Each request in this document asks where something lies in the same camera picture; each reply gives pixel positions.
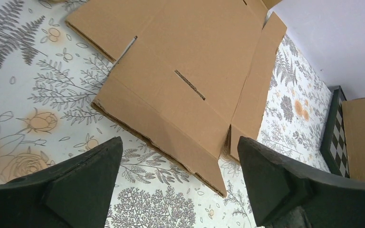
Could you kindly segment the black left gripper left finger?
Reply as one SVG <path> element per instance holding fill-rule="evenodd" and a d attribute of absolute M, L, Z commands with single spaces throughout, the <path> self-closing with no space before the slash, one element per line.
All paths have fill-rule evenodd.
<path fill-rule="evenodd" d="M 114 137 L 33 174 L 0 184 L 0 228 L 102 228 L 123 154 Z"/>

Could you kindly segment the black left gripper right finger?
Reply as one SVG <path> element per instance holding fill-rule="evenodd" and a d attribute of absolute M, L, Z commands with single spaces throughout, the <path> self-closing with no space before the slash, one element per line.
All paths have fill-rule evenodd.
<path fill-rule="evenodd" d="M 237 146 L 257 226 L 365 228 L 365 182 L 331 174 L 248 137 Z"/>

